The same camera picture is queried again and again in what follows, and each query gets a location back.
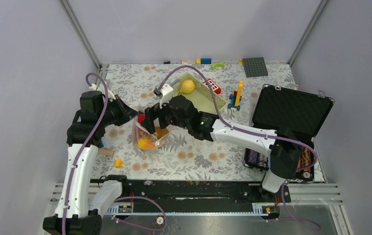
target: yellow lemon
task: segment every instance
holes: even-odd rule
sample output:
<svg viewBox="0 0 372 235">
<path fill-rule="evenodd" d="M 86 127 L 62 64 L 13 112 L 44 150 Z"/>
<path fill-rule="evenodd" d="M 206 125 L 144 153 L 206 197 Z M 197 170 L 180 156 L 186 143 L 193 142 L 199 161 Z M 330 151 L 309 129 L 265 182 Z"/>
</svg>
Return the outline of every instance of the yellow lemon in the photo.
<svg viewBox="0 0 372 235">
<path fill-rule="evenodd" d="M 195 84 L 193 83 L 193 80 L 188 79 L 182 82 L 182 84 L 180 85 L 179 91 L 180 93 L 183 93 L 183 94 L 190 94 L 193 92 L 194 89 L 195 89 Z"/>
</svg>

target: lego piece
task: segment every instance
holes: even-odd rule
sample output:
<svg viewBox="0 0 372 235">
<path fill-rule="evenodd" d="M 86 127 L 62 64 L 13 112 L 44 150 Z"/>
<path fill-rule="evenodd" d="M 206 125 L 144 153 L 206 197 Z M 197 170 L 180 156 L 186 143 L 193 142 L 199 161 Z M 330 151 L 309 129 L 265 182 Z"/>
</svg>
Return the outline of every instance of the lego piece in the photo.
<svg viewBox="0 0 372 235">
<path fill-rule="evenodd" d="M 241 93 L 242 93 L 243 86 L 244 86 L 244 82 L 240 81 L 238 85 L 238 91 L 236 92 L 235 106 L 239 105 L 239 101 L 241 100 Z"/>
<path fill-rule="evenodd" d="M 225 63 L 224 62 L 220 62 L 220 63 L 212 64 L 212 70 L 214 70 L 217 67 L 224 68 L 225 67 Z"/>
<path fill-rule="evenodd" d="M 200 59 L 200 63 L 202 65 L 210 65 L 210 64 L 212 64 L 212 59 L 210 59 L 210 58 L 201 58 Z"/>
<path fill-rule="evenodd" d="M 114 156 L 114 151 L 110 149 L 100 148 L 98 149 L 98 154 L 112 157 Z"/>
<path fill-rule="evenodd" d="M 264 57 L 243 59 L 242 63 L 247 77 L 268 76 Z"/>
<path fill-rule="evenodd" d="M 241 100 L 242 96 L 242 87 L 244 86 L 244 82 L 240 81 L 238 85 L 238 90 L 234 91 L 233 94 L 229 95 L 229 99 L 231 102 L 228 104 L 228 109 L 230 109 L 232 112 L 239 111 L 241 109 L 241 106 L 239 105 L 239 101 Z"/>
<path fill-rule="evenodd" d="M 117 159 L 115 166 L 117 168 L 122 168 L 122 161 L 120 159 Z"/>
<path fill-rule="evenodd" d="M 208 82 L 213 92 L 215 92 L 216 94 L 221 94 L 221 88 L 212 79 L 208 79 Z"/>
</svg>

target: toy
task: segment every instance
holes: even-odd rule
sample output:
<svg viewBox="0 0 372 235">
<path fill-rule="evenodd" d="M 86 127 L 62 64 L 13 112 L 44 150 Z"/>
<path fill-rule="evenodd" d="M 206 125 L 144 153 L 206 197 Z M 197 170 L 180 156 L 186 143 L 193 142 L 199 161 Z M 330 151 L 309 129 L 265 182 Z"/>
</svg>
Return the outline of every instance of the toy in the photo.
<svg viewBox="0 0 372 235">
<path fill-rule="evenodd" d="M 247 77 L 268 76 L 264 57 L 243 59 L 242 63 Z"/>
<path fill-rule="evenodd" d="M 179 92 L 183 94 L 190 94 L 195 90 L 195 84 L 192 79 L 187 79 L 180 85 Z"/>
<path fill-rule="evenodd" d="M 212 59 L 210 58 L 201 58 L 201 59 L 197 59 L 196 60 L 196 63 L 198 65 L 202 64 L 202 65 L 210 65 L 212 64 Z"/>
<path fill-rule="evenodd" d="M 233 94 L 229 95 L 229 99 L 231 100 L 231 103 L 228 104 L 228 109 L 230 109 L 232 112 L 239 111 L 241 109 L 241 106 L 239 105 L 239 101 L 241 100 L 242 96 L 242 87 L 244 86 L 244 82 L 240 81 L 238 85 L 238 90 L 233 92 Z"/>
<path fill-rule="evenodd" d="M 212 64 L 212 70 L 214 70 L 217 67 L 224 68 L 225 67 L 225 63 L 224 62 L 220 62 L 220 63 Z"/>
<path fill-rule="evenodd" d="M 110 149 L 99 148 L 98 149 L 98 154 L 112 157 L 112 156 L 114 156 L 114 151 L 112 151 Z"/>
<path fill-rule="evenodd" d="M 117 159 L 116 163 L 114 164 L 117 168 L 122 168 L 122 161 Z"/>
<path fill-rule="evenodd" d="M 221 94 L 221 88 L 212 79 L 208 79 L 208 82 L 210 84 L 210 87 L 212 87 L 213 92 L 215 92 L 216 94 Z"/>
<path fill-rule="evenodd" d="M 201 58 L 200 59 L 200 63 L 202 65 L 210 65 L 210 64 L 212 64 L 212 59 L 210 59 L 210 58 Z"/>
</svg>

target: green plastic basket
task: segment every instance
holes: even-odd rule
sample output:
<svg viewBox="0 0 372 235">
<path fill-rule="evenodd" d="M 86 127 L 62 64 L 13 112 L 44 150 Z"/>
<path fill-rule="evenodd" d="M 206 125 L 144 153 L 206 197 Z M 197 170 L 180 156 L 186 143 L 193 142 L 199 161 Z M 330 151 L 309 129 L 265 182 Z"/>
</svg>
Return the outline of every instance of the green plastic basket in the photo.
<svg viewBox="0 0 372 235">
<path fill-rule="evenodd" d="M 191 79 L 195 84 L 195 90 L 190 94 L 179 93 L 180 85 L 183 81 Z M 215 94 L 216 104 L 219 111 L 223 111 L 227 106 L 226 100 L 221 98 L 218 94 Z M 199 111 L 207 112 L 211 114 L 216 114 L 215 106 L 212 100 L 212 94 L 210 93 L 209 87 L 207 87 L 203 82 L 199 81 L 190 73 L 185 73 L 179 78 L 179 84 L 173 87 L 173 97 L 177 95 L 183 95 L 186 99 L 192 101 L 195 108 Z"/>
</svg>

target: green lego brick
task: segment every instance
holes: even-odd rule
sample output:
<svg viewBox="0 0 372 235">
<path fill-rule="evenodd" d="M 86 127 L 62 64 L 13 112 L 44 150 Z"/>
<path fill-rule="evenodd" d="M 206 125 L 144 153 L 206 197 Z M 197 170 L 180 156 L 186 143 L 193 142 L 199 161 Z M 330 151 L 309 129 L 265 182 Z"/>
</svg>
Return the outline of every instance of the green lego brick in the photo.
<svg viewBox="0 0 372 235">
<path fill-rule="evenodd" d="M 224 68 L 225 67 L 225 63 L 224 62 L 220 62 L 220 63 L 212 64 L 212 70 L 214 70 L 217 67 Z"/>
<path fill-rule="evenodd" d="M 243 59 L 242 63 L 247 77 L 268 76 L 264 57 Z"/>
</svg>

